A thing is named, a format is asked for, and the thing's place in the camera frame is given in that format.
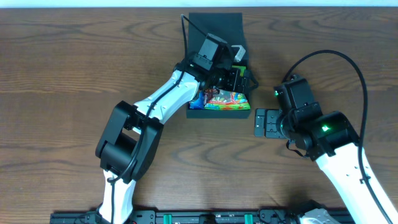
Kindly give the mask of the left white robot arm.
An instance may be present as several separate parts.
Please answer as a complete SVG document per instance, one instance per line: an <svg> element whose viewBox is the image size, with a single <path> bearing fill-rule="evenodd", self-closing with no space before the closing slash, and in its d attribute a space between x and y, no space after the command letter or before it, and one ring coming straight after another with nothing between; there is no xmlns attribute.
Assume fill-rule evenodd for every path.
<svg viewBox="0 0 398 224"><path fill-rule="evenodd" d="M99 139L95 155L105 177L101 223L125 223L132 214L136 182L151 165L167 120L198 92L210 86L232 87L232 66L246 53L242 45L207 34L198 52L185 52L170 79L134 104L119 102Z"/></svg>

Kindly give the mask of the blue Oreo cookie pack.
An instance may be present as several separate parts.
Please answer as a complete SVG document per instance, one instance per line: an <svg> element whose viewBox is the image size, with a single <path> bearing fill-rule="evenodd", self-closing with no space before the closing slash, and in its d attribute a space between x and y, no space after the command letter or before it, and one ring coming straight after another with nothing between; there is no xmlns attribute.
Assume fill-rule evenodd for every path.
<svg viewBox="0 0 398 224"><path fill-rule="evenodd" d="M197 96L189 102L190 110L203 110L205 109L205 97L202 91L199 91Z"/></svg>

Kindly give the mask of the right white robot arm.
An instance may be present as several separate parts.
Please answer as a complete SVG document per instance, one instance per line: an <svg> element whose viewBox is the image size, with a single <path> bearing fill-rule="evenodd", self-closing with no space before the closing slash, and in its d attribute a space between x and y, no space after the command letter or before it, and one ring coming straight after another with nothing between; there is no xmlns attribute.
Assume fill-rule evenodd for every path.
<svg viewBox="0 0 398 224"><path fill-rule="evenodd" d="M316 162L355 223L397 223L397 210L381 187L347 117L323 114L306 79L274 88L280 105L278 130Z"/></svg>

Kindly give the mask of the green gummy candy bag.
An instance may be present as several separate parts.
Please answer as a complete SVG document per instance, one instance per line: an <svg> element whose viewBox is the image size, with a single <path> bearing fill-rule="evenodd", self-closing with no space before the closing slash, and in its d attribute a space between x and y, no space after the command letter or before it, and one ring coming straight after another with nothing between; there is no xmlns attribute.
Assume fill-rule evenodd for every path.
<svg viewBox="0 0 398 224"><path fill-rule="evenodd" d="M221 88L218 89L220 90L219 94L214 95L213 98L205 104L205 110L239 111L251 109L246 94L226 91Z"/></svg>

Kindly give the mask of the dark green box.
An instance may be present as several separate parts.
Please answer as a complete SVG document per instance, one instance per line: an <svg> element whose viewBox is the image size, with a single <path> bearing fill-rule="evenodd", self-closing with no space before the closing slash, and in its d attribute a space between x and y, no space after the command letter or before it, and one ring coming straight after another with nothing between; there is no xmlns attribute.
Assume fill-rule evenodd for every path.
<svg viewBox="0 0 398 224"><path fill-rule="evenodd" d="M230 45L241 45L247 49L241 13L205 13L191 12L189 20L205 33L214 34ZM188 119L246 119L250 110L191 110L187 108Z"/></svg>

